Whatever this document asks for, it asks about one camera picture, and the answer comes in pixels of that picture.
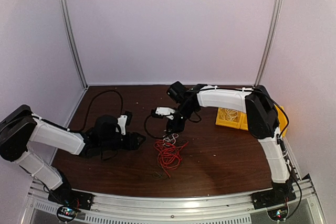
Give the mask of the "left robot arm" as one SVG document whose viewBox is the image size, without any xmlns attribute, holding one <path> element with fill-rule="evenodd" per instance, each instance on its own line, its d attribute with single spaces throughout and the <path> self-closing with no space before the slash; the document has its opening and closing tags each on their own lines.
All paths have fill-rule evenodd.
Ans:
<svg viewBox="0 0 336 224">
<path fill-rule="evenodd" d="M 118 118 L 103 115 L 89 130 L 75 131 L 43 119 L 23 104 L 1 121 L 1 157 L 43 182 L 64 205 L 71 205 L 76 197 L 65 175 L 34 153 L 30 144 L 42 143 L 83 158 L 137 150 L 146 137 L 127 131 L 131 119 L 129 111 Z"/>
</svg>

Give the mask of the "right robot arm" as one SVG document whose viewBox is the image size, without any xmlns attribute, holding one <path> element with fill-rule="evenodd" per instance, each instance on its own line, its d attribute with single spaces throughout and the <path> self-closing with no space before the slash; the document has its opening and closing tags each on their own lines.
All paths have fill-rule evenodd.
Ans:
<svg viewBox="0 0 336 224">
<path fill-rule="evenodd" d="M 248 131 L 261 144 L 271 171 L 273 189 L 269 199 L 279 204 L 289 196 L 292 175 L 282 139 L 278 105 L 264 86 L 234 89 L 198 84 L 188 89 L 177 81 L 169 87 L 167 94 L 178 107 L 159 107 L 155 113 L 168 119 L 166 132 L 169 134 L 184 131 L 185 122 L 201 108 L 226 108 L 245 113 Z"/>
</svg>

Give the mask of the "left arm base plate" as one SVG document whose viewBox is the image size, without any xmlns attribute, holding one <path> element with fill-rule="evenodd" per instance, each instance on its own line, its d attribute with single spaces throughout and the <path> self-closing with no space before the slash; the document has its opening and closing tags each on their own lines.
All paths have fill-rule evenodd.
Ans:
<svg viewBox="0 0 336 224">
<path fill-rule="evenodd" d="M 73 190 L 70 187 L 61 185 L 57 189 L 49 191 L 48 200 L 76 209 L 90 210 L 93 194 Z"/>
</svg>

